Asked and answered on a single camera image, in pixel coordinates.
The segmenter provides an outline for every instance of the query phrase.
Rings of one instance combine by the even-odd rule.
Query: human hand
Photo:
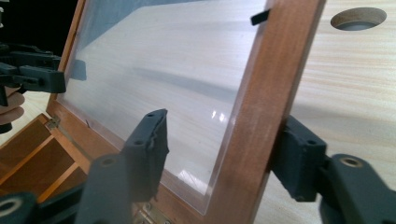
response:
[[[24,103],[24,97],[16,92],[18,89],[6,87],[8,106],[0,105],[0,125],[10,123],[23,115],[24,111],[21,105]]]

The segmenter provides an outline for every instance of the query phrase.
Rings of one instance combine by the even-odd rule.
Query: brown wooden frame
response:
[[[67,69],[86,0],[79,0],[60,69]],[[252,223],[270,171],[271,152],[297,91],[324,0],[276,0],[261,25],[215,165],[219,171],[206,214],[160,186],[153,202],[175,223]],[[48,112],[78,147],[94,159],[116,152],[104,138],[67,111],[53,95]]]

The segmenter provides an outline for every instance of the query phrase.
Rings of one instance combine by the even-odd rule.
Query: hinge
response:
[[[134,224],[174,224],[151,203],[139,203],[134,215]]]
[[[48,130],[52,130],[58,128],[60,122],[61,120],[57,116],[55,116],[52,119],[50,119],[45,125]]]

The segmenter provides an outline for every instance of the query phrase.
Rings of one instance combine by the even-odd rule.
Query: transparent panel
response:
[[[264,6],[263,0],[88,1],[67,93],[58,100],[119,148],[145,114],[166,108],[171,152],[163,183],[204,213],[257,32],[249,19]]]

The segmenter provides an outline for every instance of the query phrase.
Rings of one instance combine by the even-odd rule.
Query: wooden box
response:
[[[44,201],[83,182],[163,106],[171,153],[151,203],[172,223],[253,222],[324,2],[180,2],[78,1],[60,65],[67,92],[1,150],[3,194]]]

